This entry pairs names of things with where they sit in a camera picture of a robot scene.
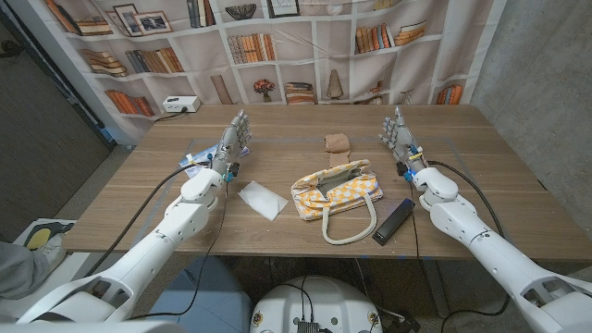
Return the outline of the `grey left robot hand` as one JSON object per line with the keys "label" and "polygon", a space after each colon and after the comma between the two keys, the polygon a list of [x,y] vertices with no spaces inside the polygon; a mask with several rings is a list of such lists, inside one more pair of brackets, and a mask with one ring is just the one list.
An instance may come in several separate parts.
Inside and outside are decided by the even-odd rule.
{"label": "grey left robot hand", "polygon": [[224,176],[232,163],[238,161],[241,152],[251,139],[250,120],[243,109],[226,127],[212,160],[212,169]]}

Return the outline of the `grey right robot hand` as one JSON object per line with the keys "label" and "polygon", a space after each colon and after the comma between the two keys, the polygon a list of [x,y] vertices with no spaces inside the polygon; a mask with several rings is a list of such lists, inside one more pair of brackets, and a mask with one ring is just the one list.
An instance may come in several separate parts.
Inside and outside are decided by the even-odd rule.
{"label": "grey right robot hand", "polygon": [[428,167],[423,156],[423,148],[406,126],[398,105],[395,107],[393,117],[385,117],[383,132],[378,135],[378,138],[392,152],[400,176],[412,179],[419,171]]}

